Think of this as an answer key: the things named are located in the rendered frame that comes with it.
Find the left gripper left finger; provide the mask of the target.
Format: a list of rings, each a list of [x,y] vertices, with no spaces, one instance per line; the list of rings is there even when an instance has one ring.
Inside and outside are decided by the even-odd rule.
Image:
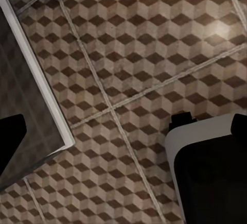
[[[22,114],[0,119],[0,175],[27,133]]]

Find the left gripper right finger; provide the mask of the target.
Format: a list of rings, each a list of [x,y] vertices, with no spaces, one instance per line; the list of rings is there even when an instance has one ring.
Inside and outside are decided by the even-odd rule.
[[[238,113],[234,116],[231,134],[247,155],[247,116]]]

